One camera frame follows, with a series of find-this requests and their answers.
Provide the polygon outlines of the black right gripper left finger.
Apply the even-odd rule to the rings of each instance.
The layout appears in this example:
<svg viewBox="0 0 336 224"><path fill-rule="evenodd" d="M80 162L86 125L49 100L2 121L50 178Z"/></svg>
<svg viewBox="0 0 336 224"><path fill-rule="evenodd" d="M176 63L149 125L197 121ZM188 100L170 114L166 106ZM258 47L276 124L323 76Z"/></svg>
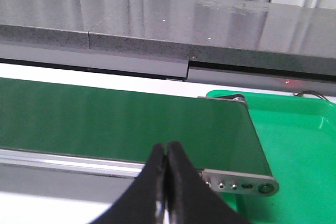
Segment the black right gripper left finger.
<svg viewBox="0 0 336 224"><path fill-rule="evenodd" d="M156 144L128 189L92 223L163 223L165 172L164 145Z"/></svg>

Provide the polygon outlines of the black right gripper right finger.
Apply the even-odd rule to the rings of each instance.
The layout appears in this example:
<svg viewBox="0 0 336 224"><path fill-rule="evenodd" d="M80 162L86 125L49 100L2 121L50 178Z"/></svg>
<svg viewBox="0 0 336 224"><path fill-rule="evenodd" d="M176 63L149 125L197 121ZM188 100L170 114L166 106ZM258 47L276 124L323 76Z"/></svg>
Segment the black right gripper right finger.
<svg viewBox="0 0 336 224"><path fill-rule="evenodd" d="M179 142L167 145L170 223L249 223L203 181Z"/></svg>

